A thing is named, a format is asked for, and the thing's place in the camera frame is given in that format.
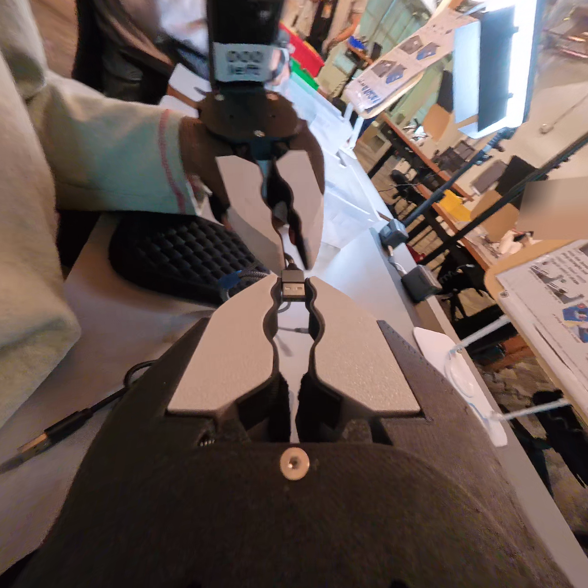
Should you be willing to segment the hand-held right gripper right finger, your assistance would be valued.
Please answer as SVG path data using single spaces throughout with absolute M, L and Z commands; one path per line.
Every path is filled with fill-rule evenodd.
M 299 440 L 333 441 L 352 420 L 419 415 L 378 320 L 318 277 L 306 279 L 305 293 L 313 342 L 298 393 Z

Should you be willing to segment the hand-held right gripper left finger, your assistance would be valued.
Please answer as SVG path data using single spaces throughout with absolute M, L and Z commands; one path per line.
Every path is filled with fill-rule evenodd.
M 281 283 L 268 275 L 210 317 L 167 406 L 173 416 L 238 420 L 255 439 L 287 442 L 288 386 L 275 345 Z

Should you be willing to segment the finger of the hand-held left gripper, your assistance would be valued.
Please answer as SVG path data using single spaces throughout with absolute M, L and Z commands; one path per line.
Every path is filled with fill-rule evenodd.
M 288 151 L 276 162 L 276 171 L 284 181 L 288 226 L 293 244 L 305 267 L 314 267 L 323 233 L 323 193 L 306 151 Z
M 250 252 L 271 272 L 285 268 L 281 235 L 262 198 L 263 176 L 256 163 L 236 155 L 216 158 L 229 208 L 228 221 Z

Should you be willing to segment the person's left forearm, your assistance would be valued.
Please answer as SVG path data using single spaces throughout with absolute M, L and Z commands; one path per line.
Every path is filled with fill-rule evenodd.
M 29 114 L 60 209 L 195 215 L 174 110 L 107 98 L 48 73 Z

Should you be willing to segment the person's left hand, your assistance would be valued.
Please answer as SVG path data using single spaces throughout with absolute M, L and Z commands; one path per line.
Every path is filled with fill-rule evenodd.
M 228 231 L 233 231 L 231 223 L 227 216 L 228 207 L 224 204 L 222 199 L 212 194 L 208 197 L 209 206 L 215 220 L 223 224 Z

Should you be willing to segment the green plastic bin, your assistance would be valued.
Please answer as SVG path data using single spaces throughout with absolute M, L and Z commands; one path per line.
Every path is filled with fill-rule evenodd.
M 298 63 L 298 61 L 296 61 L 293 58 L 290 58 L 290 72 L 291 75 L 297 76 L 312 90 L 318 90 L 319 84 L 315 81 L 314 77 L 307 70 L 305 70 L 305 68 L 303 68 L 302 65 Z

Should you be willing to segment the black quilted round pad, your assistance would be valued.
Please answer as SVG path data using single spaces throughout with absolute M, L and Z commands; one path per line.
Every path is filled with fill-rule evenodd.
M 235 233 L 205 218 L 152 212 L 122 215 L 108 249 L 124 280 L 142 289 L 218 307 L 270 272 Z M 242 270 L 232 290 L 218 280 Z

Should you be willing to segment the white oval stand base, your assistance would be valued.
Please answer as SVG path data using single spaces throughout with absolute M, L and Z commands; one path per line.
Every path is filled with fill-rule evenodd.
M 473 372 L 469 369 L 463 352 L 472 343 L 510 324 L 510 322 L 511 320 L 503 315 L 488 326 L 457 343 L 453 342 L 446 334 L 434 332 L 422 327 L 414 327 L 413 329 L 413 336 L 424 358 L 444 375 L 448 382 L 460 394 L 467 406 L 478 418 L 495 447 L 503 447 L 508 443 L 506 431 L 502 423 L 514 420 L 517 417 L 549 412 L 571 405 L 565 399 L 558 399 L 506 415 L 499 414 L 491 407 Z

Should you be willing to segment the grey power adapter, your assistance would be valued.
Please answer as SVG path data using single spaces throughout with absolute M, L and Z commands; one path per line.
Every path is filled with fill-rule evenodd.
M 427 266 L 416 265 L 401 277 L 401 284 L 415 304 L 442 293 L 443 287 Z
M 379 239 L 383 247 L 395 249 L 405 244 L 409 235 L 403 222 L 393 218 L 379 231 Z

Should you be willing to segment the black light stand clamp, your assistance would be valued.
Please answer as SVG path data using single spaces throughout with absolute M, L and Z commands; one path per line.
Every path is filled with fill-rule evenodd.
M 388 146 L 367 171 L 370 179 L 373 179 L 391 159 L 407 163 L 409 169 L 415 173 L 414 176 L 412 179 L 403 179 L 399 183 L 393 180 L 392 189 L 396 189 L 396 192 L 404 199 L 407 196 L 417 195 L 418 204 L 432 195 L 433 190 L 431 190 L 431 187 L 438 188 L 449 181 L 450 174 L 442 171 L 430 160 L 414 142 L 409 140 L 401 129 L 390 121 L 386 114 L 379 115 L 376 122 L 379 126 L 379 134 L 383 135 Z M 417 237 L 423 237 L 426 229 L 430 229 L 436 235 L 441 246 L 448 244 L 450 239 L 448 230 L 453 233 L 457 232 L 456 222 L 440 206 L 439 202 L 434 203 L 417 220 L 419 221 L 418 223 L 411 222 L 407 229 L 409 238 L 406 246 L 411 253 L 415 253 L 411 245 L 416 244 L 415 239 Z

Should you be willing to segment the dark cloth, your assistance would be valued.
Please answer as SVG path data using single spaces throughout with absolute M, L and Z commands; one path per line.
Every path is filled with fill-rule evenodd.
M 72 78 L 106 97 L 158 105 L 178 62 L 158 1 L 75 1 Z

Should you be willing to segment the black stand pole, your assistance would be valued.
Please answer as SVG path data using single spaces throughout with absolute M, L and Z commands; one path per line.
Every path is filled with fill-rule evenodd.
M 481 158 L 482 155 L 489 153 L 492 149 L 496 149 L 500 146 L 500 143 L 503 140 L 511 139 L 515 133 L 514 128 L 503 128 L 500 129 L 495 136 L 489 140 L 484 147 L 478 151 L 470 161 L 466 162 L 460 169 L 458 169 L 444 184 L 435 190 L 430 197 L 427 198 L 423 203 L 417 206 L 412 213 L 406 218 L 405 224 L 411 224 L 415 219 L 420 216 L 423 216 L 425 212 L 430 210 L 432 206 L 440 202 L 444 195 L 445 191 L 449 190 L 455 182 L 460 179 L 471 167 L 474 166 L 475 163 Z M 526 185 L 531 182 L 535 182 L 540 180 L 543 176 L 547 175 L 549 172 L 558 168 L 561 164 L 567 162 L 576 152 L 580 151 L 587 145 L 587 132 L 584 132 L 581 136 L 575 139 L 572 143 L 570 143 L 567 147 L 563 150 L 559 151 L 555 156 L 549 159 L 545 164 L 540 166 L 539 168 L 535 169 L 524 178 L 522 178 L 518 183 L 514 184 L 503 196 L 501 196 L 494 204 L 489 206 L 489 208 L 483 211 L 478 217 L 476 217 L 473 221 L 470 221 L 468 224 L 464 225 L 459 231 L 454 233 L 453 236 L 449 237 L 448 239 L 444 240 L 440 246 L 434 249 L 430 254 L 427 254 L 421 261 L 418 262 L 420 265 L 427 265 L 430 261 L 434 260 L 440 254 L 447 252 L 450 250 L 454 245 L 456 245 L 462 238 L 467 236 L 470 232 L 472 232 L 476 227 L 478 227 L 483 221 L 489 219 L 494 213 L 500 211 L 504 208 L 508 203 L 512 200 L 518 198 L 523 190 L 525 189 Z

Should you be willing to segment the person's beige clothing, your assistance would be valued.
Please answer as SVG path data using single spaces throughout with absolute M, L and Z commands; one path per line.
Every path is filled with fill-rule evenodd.
M 1 426 L 77 342 L 38 112 L 47 60 L 28 1 L 1 1 Z

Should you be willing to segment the led light panel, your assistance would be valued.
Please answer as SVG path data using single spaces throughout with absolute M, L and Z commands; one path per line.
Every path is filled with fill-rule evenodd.
M 454 32 L 453 114 L 481 139 L 529 116 L 546 1 L 481 1 Z

